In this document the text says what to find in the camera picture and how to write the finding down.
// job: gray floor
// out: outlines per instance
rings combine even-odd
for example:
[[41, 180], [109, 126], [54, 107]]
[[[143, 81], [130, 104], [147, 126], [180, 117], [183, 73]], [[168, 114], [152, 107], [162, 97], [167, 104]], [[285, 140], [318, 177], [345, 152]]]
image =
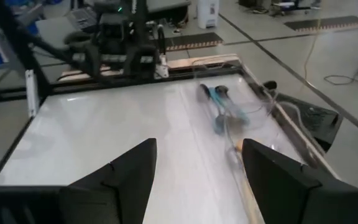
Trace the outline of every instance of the gray floor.
[[[63, 15], [66, 12], [66, 7], [68, 8], [67, 2], [65, 1], [61, 6], [54, 6], [53, 9], [47, 9], [48, 16]], [[249, 14], [236, 2], [235, 0], [221, 1], [221, 15], [234, 26], [237, 26], [241, 32], [245, 32], [250, 38], [256, 40], [262, 48], [271, 52], [280, 63], [266, 54], [266, 51], [263, 51], [260, 46], [247, 42], [249, 39], [224, 19], [219, 18], [218, 27], [215, 29], [199, 29], [194, 20], [195, 4], [190, 6], [190, 22], [187, 28], [183, 30], [184, 35], [215, 32], [227, 45], [189, 50], [188, 52], [169, 52], [168, 59], [188, 58], [188, 54], [190, 57], [200, 57], [235, 53], [261, 81], [276, 80], [280, 92], [332, 109], [308, 87], [301, 87], [302, 82], [282, 66], [283, 64], [288, 65], [291, 70], [303, 77], [303, 66], [313, 41], [313, 36], [297, 37], [300, 34], [307, 34], [307, 32], [296, 32], [283, 23], [315, 19], [320, 15], [323, 18], [358, 16], [358, 0], [323, 1], [323, 9], [320, 11], [310, 11], [308, 14], [300, 11], [276, 18], [268, 15]], [[64, 33], [63, 30], [49, 35], [58, 38], [61, 33]], [[171, 29], [166, 28], [166, 36], [174, 36]], [[57, 62], [54, 59], [41, 56], [39, 60], [44, 65]], [[323, 77], [327, 75], [346, 75], [349, 77], [356, 73], [358, 75], [358, 29], [345, 28], [341, 29], [340, 32], [322, 32], [316, 41], [307, 67], [307, 80], [311, 85], [358, 119], [358, 83], [347, 86], [332, 86], [323, 80]], [[66, 65], [44, 67], [44, 71], [50, 80], [56, 79], [66, 69]], [[24, 84], [20, 78], [17, 78], [17, 75], [11, 75], [1, 83], [1, 86], [12, 85], [12, 83], [15, 83], [15, 85]], [[0, 157], [25, 124], [26, 116], [25, 102], [0, 103]], [[357, 126], [344, 119], [326, 159], [346, 182], [358, 187]]]

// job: white container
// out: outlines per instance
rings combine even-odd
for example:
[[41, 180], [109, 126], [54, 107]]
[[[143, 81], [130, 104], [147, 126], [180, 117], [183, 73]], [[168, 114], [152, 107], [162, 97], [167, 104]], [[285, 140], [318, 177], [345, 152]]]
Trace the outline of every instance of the white container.
[[219, 0], [198, 0], [198, 27], [202, 29], [218, 25]]

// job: black floor mat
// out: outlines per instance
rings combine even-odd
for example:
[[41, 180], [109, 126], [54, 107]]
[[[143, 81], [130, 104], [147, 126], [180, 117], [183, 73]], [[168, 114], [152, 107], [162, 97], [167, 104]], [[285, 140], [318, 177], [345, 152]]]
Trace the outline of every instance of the black floor mat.
[[196, 35], [179, 35], [178, 37], [165, 39], [167, 51], [213, 47], [219, 44], [223, 44], [223, 40], [214, 32]]
[[[284, 24], [295, 31], [305, 32], [305, 31], [316, 30], [318, 25], [318, 20], [311, 19], [306, 21], [286, 22]], [[346, 28], [346, 27], [354, 27], [354, 26], [358, 26], [357, 16], [343, 16], [343, 17], [322, 19], [320, 24], [320, 29], [321, 30], [338, 29], [338, 28]]]

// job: white table surface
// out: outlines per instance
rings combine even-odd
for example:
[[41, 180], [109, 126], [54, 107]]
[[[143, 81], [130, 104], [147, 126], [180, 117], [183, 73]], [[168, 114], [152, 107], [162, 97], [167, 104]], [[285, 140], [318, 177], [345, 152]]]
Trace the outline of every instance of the white table surface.
[[[234, 101], [257, 97], [238, 75], [206, 78]], [[193, 80], [48, 97], [0, 173], [0, 185], [68, 185], [138, 145], [157, 138], [157, 166], [144, 223], [248, 223], [239, 166], [227, 157], [196, 100]], [[245, 138], [300, 157], [268, 117]]]

